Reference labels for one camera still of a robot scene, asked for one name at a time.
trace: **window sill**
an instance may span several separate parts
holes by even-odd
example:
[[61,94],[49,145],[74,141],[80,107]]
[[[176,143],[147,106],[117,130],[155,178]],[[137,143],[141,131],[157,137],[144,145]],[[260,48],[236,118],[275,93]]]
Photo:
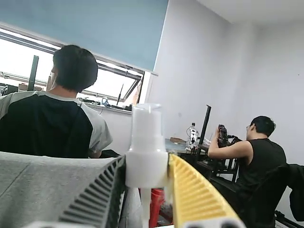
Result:
[[122,109],[118,109],[118,108],[110,108],[110,107],[106,107],[104,105],[96,105],[96,104],[90,104],[90,103],[85,103],[85,105],[90,107],[90,108],[93,108],[94,110],[97,110],[97,111],[107,110],[107,111],[110,111],[110,112],[132,115],[132,112],[128,111],[128,110],[122,110]]

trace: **black hair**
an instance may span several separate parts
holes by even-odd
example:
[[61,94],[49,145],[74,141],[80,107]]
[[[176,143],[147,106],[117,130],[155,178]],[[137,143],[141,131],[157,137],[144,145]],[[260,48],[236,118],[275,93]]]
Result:
[[81,92],[97,80],[98,65],[91,52],[76,45],[66,45],[53,56],[58,70],[56,84],[65,89]]
[[250,126],[256,126],[257,133],[263,133],[269,137],[272,132],[274,132],[276,125],[275,123],[267,116],[258,116],[251,121]]

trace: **ceiling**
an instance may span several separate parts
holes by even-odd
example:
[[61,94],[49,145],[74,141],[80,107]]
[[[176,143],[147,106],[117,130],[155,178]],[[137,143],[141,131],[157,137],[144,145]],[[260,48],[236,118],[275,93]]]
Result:
[[304,21],[304,0],[197,0],[226,20],[258,24]]

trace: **gray plastic part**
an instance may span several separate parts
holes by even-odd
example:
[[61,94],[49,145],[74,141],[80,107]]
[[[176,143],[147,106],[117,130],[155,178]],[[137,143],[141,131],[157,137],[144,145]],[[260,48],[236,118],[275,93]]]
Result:
[[118,226],[121,196],[125,189],[123,156],[104,167],[102,173],[62,213],[59,221],[115,228]]
[[65,223],[65,222],[33,222],[23,228],[94,228],[90,225]]
[[246,228],[240,219],[219,217],[202,221],[186,222],[183,228]]

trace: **black sleeveless shirt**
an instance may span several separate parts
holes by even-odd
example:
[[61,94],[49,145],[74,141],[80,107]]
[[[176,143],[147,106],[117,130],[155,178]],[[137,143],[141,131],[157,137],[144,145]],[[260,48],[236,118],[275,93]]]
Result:
[[248,140],[253,148],[253,159],[249,165],[246,159],[239,159],[239,178],[235,186],[243,198],[251,196],[266,173],[286,164],[283,148],[269,139]]

